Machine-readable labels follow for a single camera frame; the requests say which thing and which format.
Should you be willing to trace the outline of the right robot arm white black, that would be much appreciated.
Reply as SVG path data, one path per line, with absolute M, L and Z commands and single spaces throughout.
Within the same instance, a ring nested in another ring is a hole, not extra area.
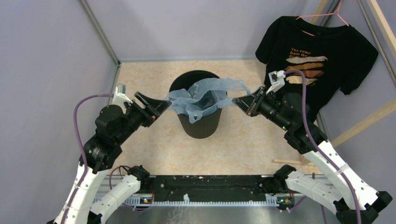
M 304 119 L 308 106 L 300 94 L 288 93 L 278 100 L 275 93 L 260 87 L 232 102 L 246 115 L 262 115 L 282 128 L 287 143 L 330 182 L 325 185 L 285 165 L 276 172 L 277 191 L 304 194 L 330 210 L 342 224 L 371 224 L 392 201 L 388 192 L 378 191 L 363 181 L 335 151 L 327 136 Z

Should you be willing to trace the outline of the wooden frame bar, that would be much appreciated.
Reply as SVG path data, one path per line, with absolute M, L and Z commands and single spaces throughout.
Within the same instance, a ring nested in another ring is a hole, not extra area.
M 346 142 L 347 140 L 351 139 L 352 137 L 356 136 L 357 134 L 361 133 L 362 131 L 366 130 L 373 124 L 377 123 L 381 119 L 387 117 L 388 115 L 392 114 L 396 111 L 396 98 L 389 101 L 387 104 L 379 108 L 378 110 L 371 113 L 365 119 L 361 120 L 353 127 L 349 128 L 347 131 L 339 135 L 337 138 L 331 141 L 333 147 L 338 147 L 342 143 Z

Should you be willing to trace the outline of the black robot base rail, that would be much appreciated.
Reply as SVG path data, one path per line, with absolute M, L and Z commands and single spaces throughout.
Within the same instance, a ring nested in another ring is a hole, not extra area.
M 157 175 L 150 176 L 123 205 L 137 211 L 155 206 L 268 206 L 292 211 L 300 203 L 271 175 Z

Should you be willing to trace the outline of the black plastic trash bin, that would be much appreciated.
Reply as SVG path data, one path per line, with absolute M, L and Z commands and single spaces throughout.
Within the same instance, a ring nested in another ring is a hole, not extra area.
M 212 72 L 205 70 L 192 70 L 188 71 L 177 77 L 170 86 L 169 92 L 189 89 L 194 83 L 205 78 L 219 78 Z M 222 109 L 219 108 L 212 114 L 203 116 L 195 123 L 189 122 L 189 117 L 185 114 L 179 114 L 178 118 L 184 131 L 191 137 L 196 139 L 204 139 L 211 136 L 217 130 L 219 120 L 221 117 Z

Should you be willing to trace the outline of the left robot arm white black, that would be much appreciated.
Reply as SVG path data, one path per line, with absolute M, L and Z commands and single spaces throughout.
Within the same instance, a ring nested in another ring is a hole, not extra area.
M 168 100 L 149 98 L 139 92 L 135 97 L 144 107 L 124 93 L 116 91 L 110 96 L 116 104 L 100 110 L 95 134 L 85 144 L 79 143 L 77 175 L 63 208 L 51 224 L 104 224 L 128 197 L 149 189 L 149 172 L 134 166 L 121 183 L 94 202 L 102 181 L 122 152 L 121 145 L 139 127 L 150 127 L 171 105 Z

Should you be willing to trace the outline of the light blue plastic trash bag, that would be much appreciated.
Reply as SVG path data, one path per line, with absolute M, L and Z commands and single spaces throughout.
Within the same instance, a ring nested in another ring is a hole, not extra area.
M 189 89 L 174 90 L 166 99 L 178 115 L 186 115 L 193 124 L 204 116 L 211 115 L 218 109 L 234 106 L 227 93 L 244 91 L 251 93 L 244 81 L 231 78 L 205 78 L 195 82 Z

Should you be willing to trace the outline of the black printed t-shirt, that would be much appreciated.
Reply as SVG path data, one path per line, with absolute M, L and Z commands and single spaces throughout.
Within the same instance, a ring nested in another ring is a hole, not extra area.
M 302 92 L 306 83 L 307 119 L 315 121 L 319 110 L 337 91 L 348 95 L 371 71 L 379 53 L 353 26 L 322 27 L 295 16 L 281 16 L 267 29 L 255 56 L 266 71 L 285 71 L 285 85 L 278 99 Z

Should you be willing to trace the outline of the wooden stick on floor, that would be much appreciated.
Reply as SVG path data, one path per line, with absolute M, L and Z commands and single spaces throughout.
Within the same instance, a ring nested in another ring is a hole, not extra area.
M 290 164 L 290 165 L 299 165 L 299 166 L 308 166 L 308 167 L 316 166 L 312 162 L 303 162 L 303 161 L 294 161 L 294 160 L 273 159 L 272 162 L 279 164 Z

